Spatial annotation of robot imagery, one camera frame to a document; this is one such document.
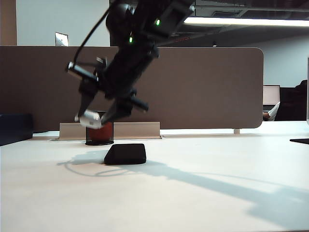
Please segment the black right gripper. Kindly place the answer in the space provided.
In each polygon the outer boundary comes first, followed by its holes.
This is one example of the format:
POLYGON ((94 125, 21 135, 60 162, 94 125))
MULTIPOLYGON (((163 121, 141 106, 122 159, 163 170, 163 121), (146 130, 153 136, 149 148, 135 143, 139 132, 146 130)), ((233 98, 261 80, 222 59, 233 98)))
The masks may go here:
MULTIPOLYGON (((154 43, 132 44, 119 48, 113 60, 105 68, 97 68, 98 89, 113 104, 101 117, 101 124, 115 122, 131 115, 133 108, 147 112, 149 105, 136 97, 133 87, 155 58, 159 50, 154 43)), ((97 85, 80 83, 81 105, 74 121, 78 121, 97 94, 97 85)))

